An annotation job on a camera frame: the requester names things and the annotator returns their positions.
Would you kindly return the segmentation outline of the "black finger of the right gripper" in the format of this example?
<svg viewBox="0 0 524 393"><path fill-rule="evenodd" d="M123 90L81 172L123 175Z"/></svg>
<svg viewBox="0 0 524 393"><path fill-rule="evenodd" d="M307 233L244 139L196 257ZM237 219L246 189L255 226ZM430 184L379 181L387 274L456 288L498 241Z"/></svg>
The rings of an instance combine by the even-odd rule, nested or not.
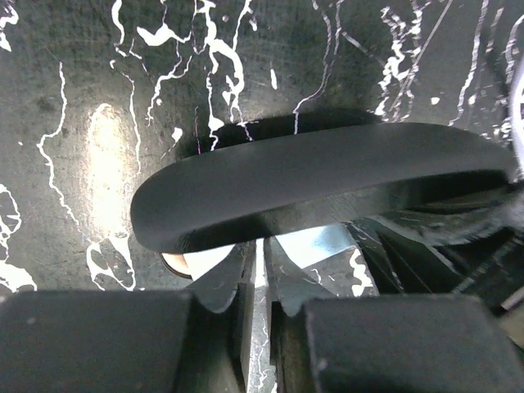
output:
<svg viewBox="0 0 524 393"><path fill-rule="evenodd" d="M493 311L523 297L523 198L458 211L401 211L347 225L381 295L479 297Z"/></svg>

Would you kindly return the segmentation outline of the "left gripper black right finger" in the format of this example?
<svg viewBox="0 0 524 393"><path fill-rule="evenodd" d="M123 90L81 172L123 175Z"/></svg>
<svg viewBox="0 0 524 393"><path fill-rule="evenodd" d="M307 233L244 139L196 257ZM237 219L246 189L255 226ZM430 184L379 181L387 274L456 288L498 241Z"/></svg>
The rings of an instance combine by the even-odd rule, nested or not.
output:
<svg viewBox="0 0 524 393"><path fill-rule="evenodd" d="M520 392L523 362L475 297L335 296L264 241L280 392Z"/></svg>

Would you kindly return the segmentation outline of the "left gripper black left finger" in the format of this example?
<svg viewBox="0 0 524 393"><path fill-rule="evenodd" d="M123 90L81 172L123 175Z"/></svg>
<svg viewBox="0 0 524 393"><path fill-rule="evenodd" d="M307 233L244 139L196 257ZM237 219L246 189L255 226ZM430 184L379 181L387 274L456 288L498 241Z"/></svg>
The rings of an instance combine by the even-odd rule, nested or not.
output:
<svg viewBox="0 0 524 393"><path fill-rule="evenodd" d="M255 243L175 291L1 298L4 392L243 392Z"/></svg>

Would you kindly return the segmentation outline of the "light blue cleaning cloth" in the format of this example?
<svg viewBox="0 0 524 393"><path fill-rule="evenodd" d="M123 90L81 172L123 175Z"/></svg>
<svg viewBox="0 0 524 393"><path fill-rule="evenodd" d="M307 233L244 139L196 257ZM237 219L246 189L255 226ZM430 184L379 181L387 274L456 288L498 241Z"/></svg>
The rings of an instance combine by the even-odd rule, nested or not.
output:
<svg viewBox="0 0 524 393"><path fill-rule="evenodd" d="M278 235L276 239L291 261L301 268L317 264L355 244L342 224ZM207 251L165 256L165 260L169 260L170 266L177 272L198 279L224 260L233 248L234 245L221 246Z"/></svg>

